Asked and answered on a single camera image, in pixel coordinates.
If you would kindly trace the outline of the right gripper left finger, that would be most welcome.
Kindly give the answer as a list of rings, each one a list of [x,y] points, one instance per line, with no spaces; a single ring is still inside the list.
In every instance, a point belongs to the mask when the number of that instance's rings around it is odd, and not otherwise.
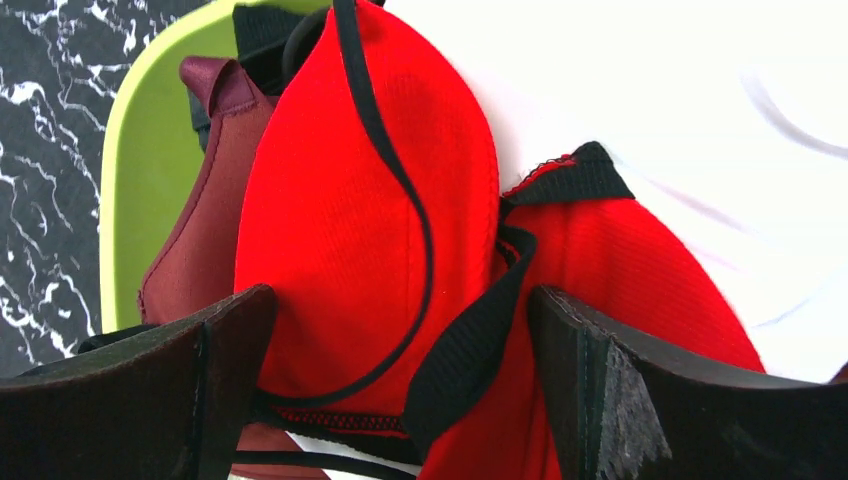
[[[224,479],[276,319],[257,285],[1,383],[5,479]]]

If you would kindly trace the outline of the bright red black-trimmed bra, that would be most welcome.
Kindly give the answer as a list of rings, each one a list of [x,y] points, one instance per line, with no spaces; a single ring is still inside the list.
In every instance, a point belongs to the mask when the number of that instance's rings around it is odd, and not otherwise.
[[[528,326],[549,284],[753,372],[743,326],[588,142],[498,188],[489,125],[424,37],[337,1],[262,136],[235,286],[280,304],[259,376],[289,429],[420,462],[424,479],[556,479]]]

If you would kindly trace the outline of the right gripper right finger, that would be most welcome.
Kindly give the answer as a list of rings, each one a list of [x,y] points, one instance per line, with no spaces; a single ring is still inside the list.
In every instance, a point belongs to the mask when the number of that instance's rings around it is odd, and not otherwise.
[[[538,287],[528,320],[566,479],[843,479],[847,387],[756,373]]]

